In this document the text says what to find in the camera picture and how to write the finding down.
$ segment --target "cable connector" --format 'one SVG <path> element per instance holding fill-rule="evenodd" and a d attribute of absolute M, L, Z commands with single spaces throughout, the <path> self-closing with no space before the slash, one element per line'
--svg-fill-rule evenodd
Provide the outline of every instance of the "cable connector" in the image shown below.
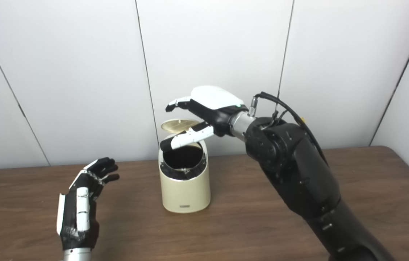
<path fill-rule="evenodd" d="M 258 107 L 258 98 L 256 96 L 253 97 L 251 101 L 251 106 L 249 107 L 248 116 L 254 117 L 256 115 L 256 109 Z"/>

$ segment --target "silver metal wrist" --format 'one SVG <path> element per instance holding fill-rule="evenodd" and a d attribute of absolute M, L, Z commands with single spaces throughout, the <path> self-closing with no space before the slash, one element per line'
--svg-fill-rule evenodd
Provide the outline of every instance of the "silver metal wrist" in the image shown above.
<path fill-rule="evenodd" d="M 90 248 L 73 248 L 64 251 L 64 261 L 90 261 Z"/>
<path fill-rule="evenodd" d="M 247 111 L 240 111 L 230 119 L 230 132 L 238 139 L 245 141 L 245 132 L 255 117 L 248 116 Z"/>

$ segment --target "gold lid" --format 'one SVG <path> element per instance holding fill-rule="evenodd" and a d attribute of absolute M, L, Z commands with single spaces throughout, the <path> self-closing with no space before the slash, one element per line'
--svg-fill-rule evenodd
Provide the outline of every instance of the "gold lid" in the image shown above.
<path fill-rule="evenodd" d="M 187 131 L 191 126 L 195 126 L 198 123 L 198 121 L 190 119 L 172 119 L 163 122 L 161 129 L 164 129 L 166 132 L 179 133 Z"/>

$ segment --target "small trash can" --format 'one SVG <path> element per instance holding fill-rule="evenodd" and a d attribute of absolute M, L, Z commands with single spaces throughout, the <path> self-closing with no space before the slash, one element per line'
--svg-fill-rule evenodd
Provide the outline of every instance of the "small trash can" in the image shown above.
<path fill-rule="evenodd" d="M 195 120 L 173 119 L 161 124 L 171 132 L 167 138 L 198 124 Z M 204 141 L 163 152 L 159 149 L 159 175 L 163 206 L 175 213 L 192 213 L 211 202 L 208 150 Z"/>

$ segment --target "robotic arm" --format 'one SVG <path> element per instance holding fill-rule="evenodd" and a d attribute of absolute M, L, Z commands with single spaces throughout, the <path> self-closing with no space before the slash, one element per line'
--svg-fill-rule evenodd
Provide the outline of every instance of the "robotic arm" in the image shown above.
<path fill-rule="evenodd" d="M 290 112 L 297 124 L 277 117 L 255 117 L 258 98 L 269 99 Z M 215 86 L 200 86 L 191 96 L 169 103 L 166 111 L 188 109 L 204 120 L 188 131 L 163 140 L 163 151 L 203 140 L 213 134 L 244 141 L 247 154 L 259 162 L 288 208 L 311 227 L 330 254 L 330 261 L 395 261 L 341 199 L 315 137 L 302 118 L 275 96 L 262 92 L 248 109 L 241 99 Z"/>
<path fill-rule="evenodd" d="M 57 233 L 61 238 L 64 261 L 90 261 L 100 225 L 95 220 L 96 202 L 103 187 L 118 180 L 115 161 L 105 157 L 86 165 L 69 186 L 69 192 L 60 194 L 57 215 Z"/>

